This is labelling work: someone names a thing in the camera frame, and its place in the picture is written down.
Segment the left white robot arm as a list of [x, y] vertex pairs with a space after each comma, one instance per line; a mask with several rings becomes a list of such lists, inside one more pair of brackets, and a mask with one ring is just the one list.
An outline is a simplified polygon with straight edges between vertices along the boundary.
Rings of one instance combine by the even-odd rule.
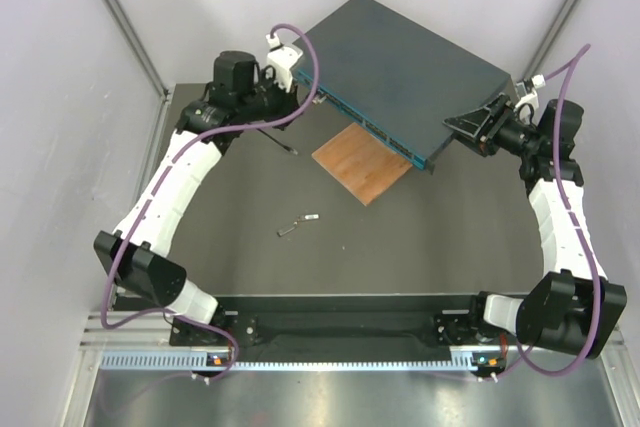
[[205, 343], [220, 341], [227, 321], [218, 313], [218, 300], [168, 260], [174, 235], [203, 180], [235, 138], [246, 130], [284, 129], [299, 112], [294, 71], [302, 57], [298, 47], [281, 43], [270, 48], [264, 65], [247, 52], [222, 52], [203, 94], [183, 108], [164, 157], [134, 207], [94, 240], [109, 288], [127, 289], [155, 311], [188, 319]]

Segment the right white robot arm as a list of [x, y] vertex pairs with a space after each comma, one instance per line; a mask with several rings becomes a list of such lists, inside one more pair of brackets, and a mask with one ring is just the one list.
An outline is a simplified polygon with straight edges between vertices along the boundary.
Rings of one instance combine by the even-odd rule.
[[538, 123], [520, 115], [506, 95], [445, 120], [456, 140], [487, 157], [504, 150], [521, 161], [519, 176], [533, 209], [543, 277], [524, 298], [482, 292], [466, 327], [487, 343], [502, 331], [522, 344], [569, 355], [599, 356], [627, 303], [608, 281], [592, 249], [583, 212], [584, 178], [572, 159], [584, 110], [551, 100]]

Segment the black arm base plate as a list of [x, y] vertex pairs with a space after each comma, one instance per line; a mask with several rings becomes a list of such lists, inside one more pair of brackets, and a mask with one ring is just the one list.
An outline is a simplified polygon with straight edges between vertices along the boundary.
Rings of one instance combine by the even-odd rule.
[[172, 347], [218, 348], [240, 361], [443, 360], [455, 346], [489, 346], [500, 353], [514, 341], [478, 327], [473, 294], [222, 296], [215, 326], [230, 339], [174, 320]]

